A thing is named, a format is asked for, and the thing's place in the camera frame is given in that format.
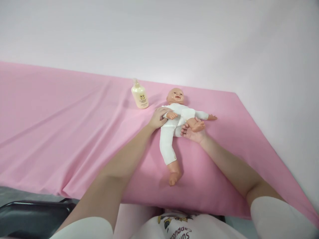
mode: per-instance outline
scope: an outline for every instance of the white sleeve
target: white sleeve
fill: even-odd
[[[87,217],[66,226],[50,239],[112,239],[111,224],[101,217]]]
[[[250,209],[261,239],[299,239],[319,236],[319,230],[303,214],[279,199],[257,198]]]
[[[201,120],[207,120],[209,114],[205,113],[204,111],[196,111],[195,116]]]

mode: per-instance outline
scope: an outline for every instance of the white baby clothing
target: white baby clothing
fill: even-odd
[[[194,109],[190,109],[189,107],[178,103],[163,107],[170,108],[174,113],[178,114],[178,117],[175,119],[168,119],[160,129],[159,149],[165,164],[169,165],[176,160],[176,155],[172,146],[173,137],[180,137],[182,125],[184,125],[187,120],[195,117],[201,120],[207,120],[209,114],[203,111],[195,111]]]

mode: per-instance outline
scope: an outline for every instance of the person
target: person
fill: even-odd
[[[124,190],[152,133],[167,121],[171,111],[158,108],[150,122],[102,168],[72,213],[52,239],[111,239]],[[244,161],[221,147],[205,131],[193,132],[187,124],[181,135],[198,143],[247,200],[260,238],[316,238],[317,228],[285,200]],[[238,231],[210,215],[169,212],[148,220],[134,239],[231,238],[244,239]]]

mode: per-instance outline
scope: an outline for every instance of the doll leg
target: doll leg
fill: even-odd
[[[181,178],[182,173],[176,159],[176,155],[172,146],[175,127],[162,127],[160,129],[159,149],[163,156],[164,162],[170,171],[169,185],[174,186]]]
[[[205,128],[205,123],[203,121],[196,121],[194,109],[184,109],[182,111],[181,117],[186,120],[186,123],[189,125],[193,132],[199,132]]]

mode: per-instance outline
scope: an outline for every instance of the pink tablecloth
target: pink tablecloth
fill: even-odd
[[[0,185],[78,199],[154,109],[165,105],[173,87],[142,82],[150,106],[140,110],[130,79],[1,62],[0,80]],[[237,95],[182,89],[189,107],[218,116],[206,123],[208,134],[319,226],[309,200]],[[168,186],[157,131],[123,202],[250,217],[245,200],[196,143],[175,138],[173,146],[184,171],[179,183]]]

